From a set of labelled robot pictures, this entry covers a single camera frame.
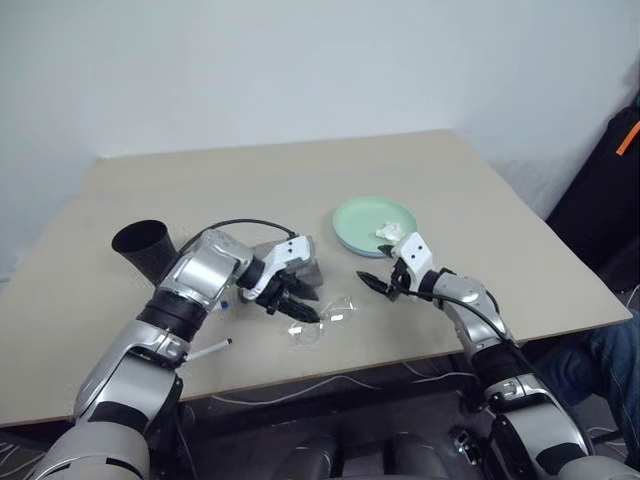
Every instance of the black cylinder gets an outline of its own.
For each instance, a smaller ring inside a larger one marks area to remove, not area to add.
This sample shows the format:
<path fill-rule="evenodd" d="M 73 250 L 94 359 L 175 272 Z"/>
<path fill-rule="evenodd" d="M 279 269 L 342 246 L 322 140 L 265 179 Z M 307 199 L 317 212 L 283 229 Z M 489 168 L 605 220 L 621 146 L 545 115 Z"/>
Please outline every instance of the black cylinder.
<path fill-rule="evenodd" d="M 167 226 L 158 220 L 127 225 L 113 237 L 111 248 L 129 260 L 157 286 L 178 257 Z"/>

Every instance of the white wall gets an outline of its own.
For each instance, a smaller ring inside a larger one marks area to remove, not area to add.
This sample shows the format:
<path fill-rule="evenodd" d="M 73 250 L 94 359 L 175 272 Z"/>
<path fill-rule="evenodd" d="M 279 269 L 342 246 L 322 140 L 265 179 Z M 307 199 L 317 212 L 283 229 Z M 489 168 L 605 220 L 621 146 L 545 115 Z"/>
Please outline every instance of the white wall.
<path fill-rule="evenodd" d="M 0 272 L 98 156 L 453 127 L 546 216 L 637 88 L 637 0 L 4 0 Z"/>

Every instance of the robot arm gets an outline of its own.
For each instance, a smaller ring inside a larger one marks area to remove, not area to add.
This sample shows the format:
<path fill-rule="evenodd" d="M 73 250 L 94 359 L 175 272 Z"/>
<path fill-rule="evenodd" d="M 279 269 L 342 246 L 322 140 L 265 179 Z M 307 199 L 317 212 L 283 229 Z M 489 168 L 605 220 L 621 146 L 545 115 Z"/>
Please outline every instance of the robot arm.
<path fill-rule="evenodd" d="M 392 301 L 400 294 L 432 301 L 453 322 L 465 357 L 496 413 L 492 448 L 508 478 L 640 478 L 619 462 L 589 456 L 588 438 L 523 358 L 482 283 L 447 269 L 437 271 L 418 233 L 393 248 L 380 249 L 396 260 L 390 283 L 366 272 L 358 276 Z"/>
<path fill-rule="evenodd" d="M 285 271 L 313 260 L 308 237 L 276 245 L 262 261 L 230 235 L 210 229 L 178 254 L 163 224 L 144 221 L 123 229 L 113 245 L 156 290 L 85 380 L 74 405 L 75 426 L 49 450 L 33 479 L 146 480 L 144 435 L 178 402 L 182 380 L 175 370 L 229 287 L 240 287 L 267 313 L 319 321 L 313 308 L 292 297 L 313 297 L 313 289 Z"/>

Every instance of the orange strap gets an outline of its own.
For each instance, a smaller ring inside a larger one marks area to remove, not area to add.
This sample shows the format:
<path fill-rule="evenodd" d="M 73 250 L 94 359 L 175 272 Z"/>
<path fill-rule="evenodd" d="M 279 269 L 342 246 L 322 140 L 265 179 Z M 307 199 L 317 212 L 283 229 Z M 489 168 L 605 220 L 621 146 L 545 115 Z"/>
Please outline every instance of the orange strap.
<path fill-rule="evenodd" d="M 638 135 L 639 132 L 640 122 L 636 123 L 629 131 L 629 133 L 627 133 L 627 136 L 624 137 L 624 140 L 618 147 L 618 150 L 616 150 L 616 153 L 620 156 L 624 155 L 624 153 L 627 151 L 627 148 L 629 148 L 629 145 L 631 145 L 631 142 L 633 142 L 633 139 L 636 138 L 636 135 Z"/>

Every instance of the table surface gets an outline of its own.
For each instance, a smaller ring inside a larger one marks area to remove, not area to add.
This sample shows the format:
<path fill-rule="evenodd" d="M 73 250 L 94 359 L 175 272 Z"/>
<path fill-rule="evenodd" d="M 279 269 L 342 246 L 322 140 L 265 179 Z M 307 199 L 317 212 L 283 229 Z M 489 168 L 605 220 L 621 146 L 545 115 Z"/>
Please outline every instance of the table surface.
<path fill-rule="evenodd" d="M 384 195 L 411 209 L 437 264 L 481 279 L 517 339 L 629 318 L 602 282 L 452 131 L 167 153 L 100 160 L 56 215 L 0 297 L 0 424 L 60 418 L 152 287 L 110 248 L 122 226 L 164 221 L 176 244 L 216 221 L 269 219 L 313 236 L 324 277 L 319 308 L 349 295 L 357 311 L 300 344 L 292 320 L 235 303 L 213 314 L 193 350 L 233 345 L 180 369 L 183 398 L 460 350 L 430 304 L 391 303 L 356 270 L 381 277 L 387 259 L 345 250 L 331 216 L 348 198 Z M 275 240 L 260 226 L 227 231 Z"/>

